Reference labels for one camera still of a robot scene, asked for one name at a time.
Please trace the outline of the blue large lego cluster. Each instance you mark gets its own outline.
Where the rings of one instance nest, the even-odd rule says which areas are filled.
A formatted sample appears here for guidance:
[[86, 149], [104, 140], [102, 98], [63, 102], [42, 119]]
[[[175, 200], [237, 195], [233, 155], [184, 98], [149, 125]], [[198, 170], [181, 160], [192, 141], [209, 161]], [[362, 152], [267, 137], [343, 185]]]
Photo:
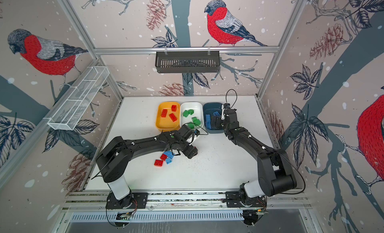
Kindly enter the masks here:
[[166, 151], [166, 152], [164, 152], [164, 155], [166, 155], [168, 158], [170, 158], [170, 159], [173, 159], [174, 158], [174, 155], [173, 155], [173, 153], [171, 152], [171, 151]]

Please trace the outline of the blue lego brick 2x4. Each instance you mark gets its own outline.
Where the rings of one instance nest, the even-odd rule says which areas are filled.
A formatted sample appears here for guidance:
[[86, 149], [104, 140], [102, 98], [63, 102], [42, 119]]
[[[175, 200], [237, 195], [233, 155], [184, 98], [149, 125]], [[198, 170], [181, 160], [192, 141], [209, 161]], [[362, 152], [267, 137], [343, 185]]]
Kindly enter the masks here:
[[206, 125], [207, 126], [211, 125], [211, 116], [209, 114], [206, 114]]

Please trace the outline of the red small lego brick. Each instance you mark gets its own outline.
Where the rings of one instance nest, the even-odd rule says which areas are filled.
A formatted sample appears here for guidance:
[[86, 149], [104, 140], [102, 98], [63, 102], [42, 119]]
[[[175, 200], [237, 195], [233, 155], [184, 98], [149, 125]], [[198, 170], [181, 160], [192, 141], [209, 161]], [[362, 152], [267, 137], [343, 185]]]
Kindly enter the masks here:
[[162, 161], [165, 161], [167, 158], [168, 158], [168, 156], [165, 155], [165, 154], [162, 154], [161, 157], [160, 157], [160, 159], [161, 159]]

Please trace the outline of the red lego brick 2x4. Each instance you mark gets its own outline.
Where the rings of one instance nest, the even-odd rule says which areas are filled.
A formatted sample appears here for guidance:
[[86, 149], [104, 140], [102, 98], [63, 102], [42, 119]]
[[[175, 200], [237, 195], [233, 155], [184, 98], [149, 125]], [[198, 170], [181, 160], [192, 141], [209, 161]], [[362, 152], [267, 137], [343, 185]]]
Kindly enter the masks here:
[[178, 120], [178, 118], [173, 113], [169, 114], [169, 117], [172, 120], [172, 122], [176, 122]]

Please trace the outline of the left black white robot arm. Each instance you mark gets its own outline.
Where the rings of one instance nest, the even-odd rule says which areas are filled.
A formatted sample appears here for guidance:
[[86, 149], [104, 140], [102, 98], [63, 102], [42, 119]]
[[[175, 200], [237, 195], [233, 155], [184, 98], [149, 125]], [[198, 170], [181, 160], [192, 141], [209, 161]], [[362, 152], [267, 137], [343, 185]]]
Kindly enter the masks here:
[[166, 151], [178, 151], [191, 159], [198, 153], [192, 142], [200, 134], [199, 130], [192, 130], [184, 125], [177, 131], [162, 132], [145, 139], [124, 140], [122, 137], [115, 137], [98, 154], [96, 164], [103, 181], [108, 184], [115, 199], [125, 200], [131, 194], [124, 176], [131, 160]]

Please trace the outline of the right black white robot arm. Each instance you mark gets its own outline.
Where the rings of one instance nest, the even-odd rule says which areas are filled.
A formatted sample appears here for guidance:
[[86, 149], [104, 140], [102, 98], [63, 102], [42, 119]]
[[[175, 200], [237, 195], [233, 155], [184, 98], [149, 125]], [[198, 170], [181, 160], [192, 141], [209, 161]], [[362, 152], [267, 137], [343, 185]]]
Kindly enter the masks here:
[[240, 186], [239, 196], [243, 203], [256, 197], [271, 197], [297, 187], [294, 167], [287, 159], [287, 153], [265, 145], [246, 128], [241, 127], [236, 110], [229, 103], [222, 105], [222, 115], [213, 116], [211, 123], [222, 129], [228, 140], [257, 161], [258, 179]]

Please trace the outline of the dark teal plastic bin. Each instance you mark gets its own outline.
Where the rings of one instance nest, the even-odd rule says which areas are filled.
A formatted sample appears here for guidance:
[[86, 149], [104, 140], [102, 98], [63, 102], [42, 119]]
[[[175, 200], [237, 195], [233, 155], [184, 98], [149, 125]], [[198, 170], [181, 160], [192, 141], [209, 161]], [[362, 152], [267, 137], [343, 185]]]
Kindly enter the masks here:
[[[204, 104], [203, 113], [204, 113], [204, 121], [205, 128], [209, 134], [221, 134], [224, 132], [222, 128], [222, 109], [223, 104], [220, 102], [209, 102]], [[220, 117], [214, 116], [214, 112], [219, 112], [221, 114]], [[211, 125], [206, 125], [206, 114], [211, 116]]]

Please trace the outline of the yellow plastic bin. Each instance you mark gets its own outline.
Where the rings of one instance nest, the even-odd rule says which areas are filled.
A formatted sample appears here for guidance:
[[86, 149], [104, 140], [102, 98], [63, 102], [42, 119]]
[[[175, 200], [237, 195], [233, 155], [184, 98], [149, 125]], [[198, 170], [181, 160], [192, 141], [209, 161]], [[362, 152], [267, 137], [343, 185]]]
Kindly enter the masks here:
[[[172, 111], [172, 105], [177, 106], [177, 111]], [[161, 117], [163, 109], [168, 110], [168, 115], [166, 118]], [[170, 119], [169, 114], [171, 113], [173, 113], [178, 118], [176, 122], [172, 122], [172, 120]], [[159, 104], [158, 113], [156, 117], [156, 128], [161, 132], [170, 132], [178, 130], [180, 128], [180, 104], [178, 102], [167, 101]]]

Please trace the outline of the white plastic bin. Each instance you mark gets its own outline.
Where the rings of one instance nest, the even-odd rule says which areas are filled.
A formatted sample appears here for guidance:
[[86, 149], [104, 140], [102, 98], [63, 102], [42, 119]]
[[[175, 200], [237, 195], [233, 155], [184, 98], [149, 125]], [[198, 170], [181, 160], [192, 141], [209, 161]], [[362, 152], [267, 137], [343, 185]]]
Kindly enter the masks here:
[[203, 106], [199, 102], [184, 102], [180, 108], [180, 127], [199, 129], [204, 126]]

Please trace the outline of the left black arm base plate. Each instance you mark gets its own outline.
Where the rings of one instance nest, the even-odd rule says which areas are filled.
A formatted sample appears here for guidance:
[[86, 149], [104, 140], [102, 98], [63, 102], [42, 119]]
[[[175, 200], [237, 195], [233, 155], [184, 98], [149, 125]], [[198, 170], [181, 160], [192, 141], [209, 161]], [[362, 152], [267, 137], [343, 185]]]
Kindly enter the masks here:
[[145, 209], [148, 193], [130, 193], [125, 198], [117, 200], [113, 193], [107, 197], [107, 210], [122, 210], [122, 209]]

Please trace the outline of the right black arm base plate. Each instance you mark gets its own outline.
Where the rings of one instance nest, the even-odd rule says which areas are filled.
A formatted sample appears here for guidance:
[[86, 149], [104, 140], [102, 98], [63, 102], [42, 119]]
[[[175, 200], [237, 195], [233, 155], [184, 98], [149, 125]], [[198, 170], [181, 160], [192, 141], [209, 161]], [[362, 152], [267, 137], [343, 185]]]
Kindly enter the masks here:
[[228, 208], [266, 208], [267, 199], [265, 196], [250, 198], [242, 190], [225, 192], [222, 200]]

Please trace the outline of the white mesh wall shelf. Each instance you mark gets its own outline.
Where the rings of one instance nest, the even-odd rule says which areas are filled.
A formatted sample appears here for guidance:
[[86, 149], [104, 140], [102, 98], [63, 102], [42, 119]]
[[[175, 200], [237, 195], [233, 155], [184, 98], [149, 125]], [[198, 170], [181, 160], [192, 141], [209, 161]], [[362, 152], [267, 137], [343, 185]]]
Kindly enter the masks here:
[[88, 67], [80, 83], [70, 88], [70, 95], [50, 118], [48, 126], [53, 130], [74, 130], [109, 74], [105, 66]]

